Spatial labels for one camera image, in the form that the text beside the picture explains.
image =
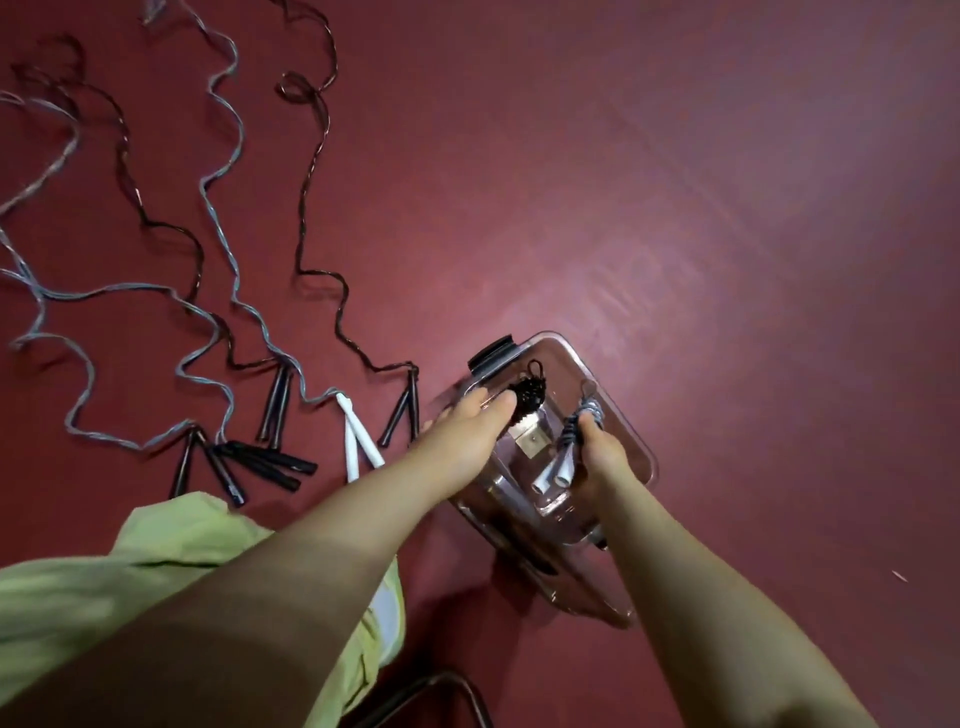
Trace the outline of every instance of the black latch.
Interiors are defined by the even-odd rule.
[[[504,358],[505,354],[512,352],[516,348],[517,346],[514,343],[513,335],[508,333],[506,336],[497,339],[492,344],[480,350],[470,358],[470,361],[467,362],[470,373],[474,376],[477,376],[477,373],[486,365],[490,364],[496,359]]]

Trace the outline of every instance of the hand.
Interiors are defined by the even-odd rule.
[[[593,416],[585,412],[578,421],[584,436],[580,457],[587,467],[588,481],[584,484],[584,495],[591,498],[597,488],[619,485],[636,480],[627,460],[627,451],[609,432],[597,425]]]
[[[424,477],[436,485],[437,500],[462,490],[490,459],[496,439],[516,409],[516,394],[510,390],[486,407],[485,387],[478,387],[445,409],[436,422],[423,426],[407,458],[416,462]]]

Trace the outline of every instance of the right hand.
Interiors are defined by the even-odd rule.
[[[584,436],[580,456],[589,474],[584,486],[585,495],[593,497],[598,488],[636,480],[627,460],[627,451],[619,440],[600,429],[588,412],[580,416],[578,425]]]

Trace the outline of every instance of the left hand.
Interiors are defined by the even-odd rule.
[[[483,470],[496,439],[516,409],[516,394],[506,390],[486,407],[488,392],[478,387],[423,426],[404,459],[423,470],[436,486],[438,500],[453,496]]]

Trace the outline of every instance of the wire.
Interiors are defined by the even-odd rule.
[[[146,0],[143,24],[146,26],[153,23],[166,8],[166,5],[166,0]],[[306,376],[303,374],[303,368],[298,360],[274,344],[273,340],[270,338],[270,330],[267,328],[267,322],[264,321],[264,318],[260,312],[252,305],[241,301],[239,298],[240,266],[237,263],[236,256],[234,256],[233,251],[230,249],[229,242],[227,241],[227,235],[224,233],[224,229],[220,224],[220,218],[217,215],[216,207],[214,207],[213,203],[210,202],[210,198],[207,193],[209,187],[214,182],[221,179],[233,168],[233,165],[236,163],[237,159],[240,158],[240,154],[243,152],[244,140],[246,139],[246,128],[244,127],[243,119],[240,118],[240,114],[237,113],[236,109],[230,105],[229,101],[217,93],[217,87],[220,85],[220,82],[236,73],[237,66],[240,62],[240,52],[237,50],[237,45],[235,42],[233,42],[232,38],[207,27],[203,19],[185,2],[185,0],[180,0],[180,6],[193,18],[194,23],[204,35],[207,42],[217,50],[225,53],[229,59],[229,64],[226,68],[218,71],[207,79],[206,93],[216,103],[226,109],[233,117],[233,120],[237,125],[237,143],[233,148],[233,152],[230,154],[227,162],[216,171],[201,177],[198,187],[200,189],[200,196],[204,201],[204,206],[206,207],[206,213],[209,216],[210,221],[213,223],[214,229],[217,231],[217,239],[220,241],[220,247],[223,248],[224,254],[227,256],[227,260],[230,265],[230,270],[233,272],[233,286],[230,291],[230,302],[236,306],[239,306],[248,314],[253,316],[256,322],[260,324],[260,333],[263,336],[264,343],[267,345],[267,349],[270,350],[270,352],[272,352],[277,358],[289,362],[290,366],[296,370],[297,374],[300,376],[300,399],[303,401],[303,403],[322,404],[336,395],[340,390],[336,387],[328,387],[316,397],[307,397]]]
[[[126,115],[124,114],[123,109],[120,107],[120,104],[115,98],[113,98],[113,96],[104,91],[102,88],[87,82],[86,51],[83,44],[80,43],[75,36],[71,36],[68,33],[62,33],[56,36],[42,38],[37,45],[41,47],[49,45],[66,46],[73,54],[73,60],[68,64],[70,68],[70,75],[54,77],[36,65],[28,63],[12,63],[11,70],[13,71],[13,74],[21,83],[39,83],[45,86],[48,90],[57,92],[61,97],[66,97],[66,99],[69,99],[69,106],[67,109],[72,110],[78,119],[81,118],[80,111],[76,102],[66,92],[68,87],[74,86],[85,88],[86,90],[97,94],[106,100],[108,104],[110,104],[113,109],[113,115],[115,117],[117,128],[120,130],[120,139],[115,148],[115,173],[117,182],[120,185],[120,191],[131,203],[131,205],[133,205],[137,215],[140,218],[140,225],[143,228],[148,230],[155,228],[172,230],[185,236],[190,240],[191,243],[193,243],[196,270],[194,272],[193,283],[190,286],[190,291],[184,298],[190,302],[196,301],[197,294],[200,292],[201,280],[204,276],[204,246],[201,245],[200,240],[197,239],[197,236],[187,228],[166,223],[162,220],[155,220],[151,218],[149,214],[147,214],[147,209],[143,203],[143,196],[141,195],[140,189],[137,187],[136,181],[133,179],[133,175],[130,171],[130,127],[127,125]]]
[[[420,369],[412,361],[399,361],[384,366],[376,366],[370,357],[360,348],[360,346],[344,333],[344,309],[347,306],[347,300],[350,295],[350,287],[347,279],[336,271],[327,271],[319,268],[303,267],[303,248],[306,241],[306,199],[310,192],[310,184],[313,181],[314,172],[317,170],[317,163],[320,161],[321,152],[324,150],[326,138],[330,133],[330,112],[324,99],[324,91],[330,88],[337,79],[340,71],[340,63],[337,56],[337,44],[333,33],[330,30],[330,23],[326,15],[317,9],[306,5],[305,3],[294,3],[302,14],[292,15],[290,12],[290,3],[288,0],[271,0],[275,5],[283,8],[283,19],[286,23],[295,22],[304,18],[311,18],[319,22],[323,28],[327,39],[328,53],[331,61],[331,68],[324,81],[319,86],[311,84],[307,78],[299,71],[287,71],[280,77],[280,81],[275,86],[277,95],[289,104],[308,105],[314,111],[317,122],[320,126],[320,141],[313,150],[310,163],[307,166],[306,176],[303,178],[303,184],[300,186],[300,200],[297,205],[297,213],[300,217],[300,226],[297,235],[297,248],[294,252],[294,271],[298,276],[328,276],[336,279],[340,283],[342,294],[340,304],[337,306],[336,317],[334,318],[333,331],[336,337],[347,345],[363,362],[371,372],[379,374],[380,372],[390,372],[397,369],[407,369],[413,373],[414,380],[420,374]]]
[[[70,140],[63,147],[63,150],[60,152],[60,155],[43,171],[43,173],[33,182],[27,184],[20,192],[13,195],[12,198],[7,200],[5,203],[0,204],[0,218],[10,210],[14,209],[17,205],[22,203],[24,200],[29,199],[35,195],[38,190],[49,180],[53,175],[57,174],[59,170],[63,168],[63,165],[70,158],[70,156],[76,151],[77,145],[80,142],[80,125],[77,120],[77,117],[72,115],[69,111],[61,108],[60,106],[53,104],[45,99],[38,98],[29,98],[24,100],[23,98],[17,96],[16,94],[10,93],[9,91],[0,90],[0,103],[10,104],[13,106],[21,107],[25,109],[27,102],[40,106],[44,109],[53,111],[57,114],[65,116],[69,121],[72,127],[73,134]],[[213,379],[208,379],[204,376],[193,376],[188,374],[184,367],[196,361],[198,358],[203,356],[205,353],[209,352],[217,342],[220,340],[220,328],[217,325],[217,321],[212,314],[204,311],[203,309],[197,307],[191,302],[185,301],[180,298],[173,288],[167,286],[156,285],[153,283],[114,283],[113,285],[103,286],[97,288],[93,291],[88,291],[86,293],[61,293],[58,291],[53,291],[49,288],[44,287],[39,283],[31,270],[30,266],[27,264],[27,261],[23,256],[16,250],[11,242],[10,238],[7,236],[6,231],[0,227],[0,245],[7,249],[13,259],[13,263],[16,267],[16,271],[12,271],[6,268],[0,268],[0,275],[3,275],[7,278],[16,280],[20,283],[26,285],[31,294],[34,296],[37,305],[37,314],[34,318],[34,322],[31,324],[30,328],[27,329],[27,332],[21,334],[14,338],[10,346],[14,351],[20,351],[31,341],[37,341],[41,339],[54,339],[62,342],[67,348],[69,348],[73,353],[75,353],[84,363],[86,369],[86,386],[80,393],[80,396],[77,397],[74,405],[67,411],[66,417],[63,420],[63,424],[66,427],[67,432],[72,435],[78,435],[85,437],[90,440],[96,440],[100,442],[112,443],[114,445],[120,446],[126,449],[133,450],[149,450],[153,447],[159,445],[170,437],[173,437],[180,432],[187,429],[189,426],[194,425],[192,420],[183,420],[182,422],[169,427],[164,432],[160,433],[156,437],[150,438],[145,443],[139,444],[132,440],[127,440],[124,438],[116,437],[105,432],[98,432],[96,430],[84,430],[77,427],[77,421],[80,417],[81,410],[83,409],[86,402],[90,399],[90,396],[93,393],[93,385],[96,381],[96,369],[93,365],[93,361],[86,354],[83,347],[80,346],[73,339],[63,336],[61,334],[49,333],[46,331],[41,331],[44,321],[46,319],[46,301],[86,301],[97,296],[102,296],[107,293],[112,293],[116,291],[131,291],[131,290],[147,290],[147,291],[156,291],[158,293],[163,293],[174,302],[179,303],[184,306],[187,310],[201,316],[206,319],[213,326],[213,333],[210,337],[210,340],[201,348],[195,350],[194,352],[189,353],[177,365],[176,374],[182,378],[193,381],[197,384],[203,386],[213,386],[223,392],[225,398],[227,399],[227,411],[224,414],[224,418],[221,422],[220,430],[217,432],[218,439],[223,442],[226,441],[226,428],[227,423],[229,422],[230,417],[233,414],[234,399],[233,393],[228,386],[225,384],[215,381]]]

